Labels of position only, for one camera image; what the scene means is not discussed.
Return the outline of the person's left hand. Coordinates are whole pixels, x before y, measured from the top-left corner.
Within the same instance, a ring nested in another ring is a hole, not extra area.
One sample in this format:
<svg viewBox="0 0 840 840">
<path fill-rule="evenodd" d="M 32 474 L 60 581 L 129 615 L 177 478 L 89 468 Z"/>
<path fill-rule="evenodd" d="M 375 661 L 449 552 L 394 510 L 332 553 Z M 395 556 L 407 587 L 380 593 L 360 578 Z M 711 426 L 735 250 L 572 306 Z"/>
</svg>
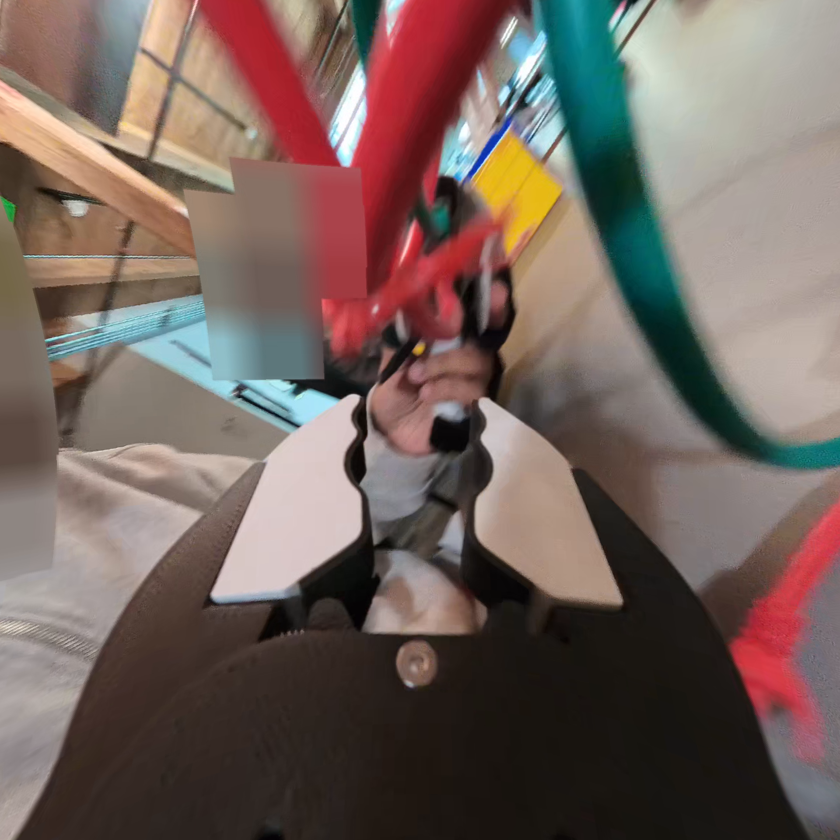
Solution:
<svg viewBox="0 0 840 840">
<path fill-rule="evenodd" d="M 487 396 L 495 359 L 494 353 L 468 343 L 404 364 L 373 390 L 369 407 L 374 425 L 398 453 L 432 454 L 437 409 L 458 406 L 466 410 Z"/>
</svg>

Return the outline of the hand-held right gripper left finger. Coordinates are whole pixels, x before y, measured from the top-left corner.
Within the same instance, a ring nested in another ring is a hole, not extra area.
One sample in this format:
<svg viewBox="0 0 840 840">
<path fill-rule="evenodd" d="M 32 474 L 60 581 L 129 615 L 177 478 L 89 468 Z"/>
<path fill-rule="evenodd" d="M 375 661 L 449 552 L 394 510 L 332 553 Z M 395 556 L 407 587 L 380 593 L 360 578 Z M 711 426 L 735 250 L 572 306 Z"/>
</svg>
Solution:
<svg viewBox="0 0 840 840">
<path fill-rule="evenodd" d="M 364 468 L 366 413 L 350 395 L 287 436 L 264 460 L 253 496 L 209 592 L 219 606 L 302 594 L 362 540 L 370 519 Z"/>
</svg>

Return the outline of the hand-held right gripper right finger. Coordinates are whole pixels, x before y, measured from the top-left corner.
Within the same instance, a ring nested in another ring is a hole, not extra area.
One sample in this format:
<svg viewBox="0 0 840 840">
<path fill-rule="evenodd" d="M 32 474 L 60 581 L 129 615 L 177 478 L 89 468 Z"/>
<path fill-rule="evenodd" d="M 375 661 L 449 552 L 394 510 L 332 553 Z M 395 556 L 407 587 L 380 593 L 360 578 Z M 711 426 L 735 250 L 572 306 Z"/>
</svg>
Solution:
<svg viewBox="0 0 840 840">
<path fill-rule="evenodd" d="M 462 573 L 481 602 L 623 608 L 572 467 L 554 446 L 481 398 L 465 455 Z"/>
</svg>

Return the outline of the person's left forearm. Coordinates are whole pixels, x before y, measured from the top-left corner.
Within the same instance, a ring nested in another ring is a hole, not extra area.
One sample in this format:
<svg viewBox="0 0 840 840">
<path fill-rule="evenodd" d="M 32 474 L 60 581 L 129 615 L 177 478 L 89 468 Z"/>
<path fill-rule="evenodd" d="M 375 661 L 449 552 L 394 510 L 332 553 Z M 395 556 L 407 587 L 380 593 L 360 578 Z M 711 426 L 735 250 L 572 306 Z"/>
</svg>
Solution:
<svg viewBox="0 0 840 840">
<path fill-rule="evenodd" d="M 370 423 L 364 458 L 374 545 L 430 559 L 457 511 L 461 457 L 404 455 Z"/>
</svg>

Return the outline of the yellow plastic bin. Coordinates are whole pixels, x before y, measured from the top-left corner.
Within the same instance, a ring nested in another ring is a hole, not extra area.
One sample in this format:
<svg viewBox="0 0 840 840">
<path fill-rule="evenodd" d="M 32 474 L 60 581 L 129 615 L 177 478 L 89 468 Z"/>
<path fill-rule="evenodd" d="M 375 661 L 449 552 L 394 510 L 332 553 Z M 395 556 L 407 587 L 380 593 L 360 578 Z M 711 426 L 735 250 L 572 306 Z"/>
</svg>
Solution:
<svg viewBox="0 0 840 840">
<path fill-rule="evenodd" d="M 490 137 L 465 182 L 495 216 L 504 218 L 510 262 L 527 247 L 562 194 L 561 184 L 509 122 Z"/>
</svg>

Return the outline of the wooden ceiling beam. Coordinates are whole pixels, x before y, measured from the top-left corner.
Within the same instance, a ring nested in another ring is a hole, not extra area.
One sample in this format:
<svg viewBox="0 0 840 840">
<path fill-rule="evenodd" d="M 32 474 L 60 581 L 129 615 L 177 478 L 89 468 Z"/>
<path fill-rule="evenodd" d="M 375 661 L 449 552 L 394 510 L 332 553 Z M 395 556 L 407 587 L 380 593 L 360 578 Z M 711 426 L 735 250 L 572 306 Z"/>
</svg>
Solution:
<svg viewBox="0 0 840 840">
<path fill-rule="evenodd" d="M 1 83 L 1 141 L 191 258 L 186 205 L 22 93 Z"/>
</svg>

